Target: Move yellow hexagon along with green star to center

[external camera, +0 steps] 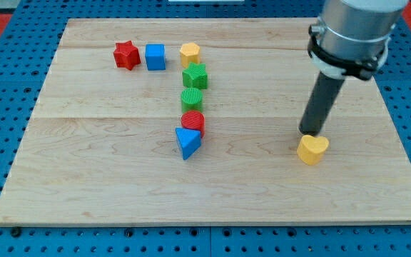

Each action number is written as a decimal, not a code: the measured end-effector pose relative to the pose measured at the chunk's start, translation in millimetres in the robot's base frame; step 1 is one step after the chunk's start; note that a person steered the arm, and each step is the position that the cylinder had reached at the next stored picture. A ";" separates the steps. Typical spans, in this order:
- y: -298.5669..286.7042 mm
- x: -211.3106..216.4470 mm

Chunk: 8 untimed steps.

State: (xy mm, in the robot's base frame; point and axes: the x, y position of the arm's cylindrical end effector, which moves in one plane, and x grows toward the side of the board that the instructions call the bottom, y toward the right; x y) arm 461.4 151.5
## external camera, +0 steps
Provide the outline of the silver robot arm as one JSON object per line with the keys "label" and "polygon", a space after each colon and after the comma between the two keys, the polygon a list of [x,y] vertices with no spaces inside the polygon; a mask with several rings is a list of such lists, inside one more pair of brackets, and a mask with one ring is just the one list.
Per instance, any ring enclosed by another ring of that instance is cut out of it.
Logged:
{"label": "silver robot arm", "polygon": [[388,56],[390,35],[408,0],[326,0],[308,30],[308,54],[336,80],[367,81]]}

